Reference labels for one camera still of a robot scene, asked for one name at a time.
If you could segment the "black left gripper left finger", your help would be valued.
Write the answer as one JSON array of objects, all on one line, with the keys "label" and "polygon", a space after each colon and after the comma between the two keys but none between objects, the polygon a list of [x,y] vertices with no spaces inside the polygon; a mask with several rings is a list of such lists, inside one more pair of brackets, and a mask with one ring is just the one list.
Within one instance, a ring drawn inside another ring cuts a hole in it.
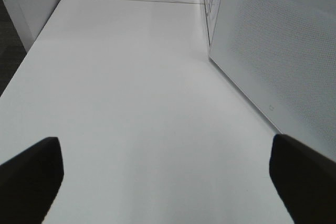
[{"label": "black left gripper left finger", "polygon": [[1,164],[1,223],[42,223],[63,178],[57,137],[47,137]]}]

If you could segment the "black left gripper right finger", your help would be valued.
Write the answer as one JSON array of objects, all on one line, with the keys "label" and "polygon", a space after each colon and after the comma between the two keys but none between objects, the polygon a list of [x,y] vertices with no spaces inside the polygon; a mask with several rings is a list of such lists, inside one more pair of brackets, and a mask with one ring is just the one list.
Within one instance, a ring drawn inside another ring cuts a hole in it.
[{"label": "black left gripper right finger", "polygon": [[294,223],[335,223],[335,162],[276,134],[269,175]]}]

